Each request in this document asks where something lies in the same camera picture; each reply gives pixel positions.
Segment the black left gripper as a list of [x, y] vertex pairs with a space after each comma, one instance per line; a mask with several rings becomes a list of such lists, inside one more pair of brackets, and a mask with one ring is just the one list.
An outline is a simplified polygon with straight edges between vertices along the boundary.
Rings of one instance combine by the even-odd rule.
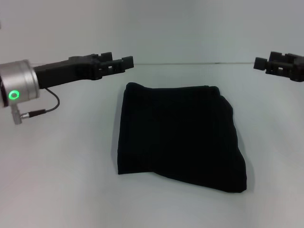
[[79, 80], [95, 80], [134, 68], [133, 56], [113, 60], [112, 52], [69, 57], [68, 60], [34, 67], [40, 89]]

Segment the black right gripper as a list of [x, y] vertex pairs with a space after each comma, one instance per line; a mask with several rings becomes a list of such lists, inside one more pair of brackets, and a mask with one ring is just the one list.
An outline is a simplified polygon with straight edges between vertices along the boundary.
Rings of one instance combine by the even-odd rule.
[[295, 82], [304, 81], [303, 56], [272, 51], [269, 60], [256, 57], [253, 68], [265, 71], [266, 74], [285, 76]]

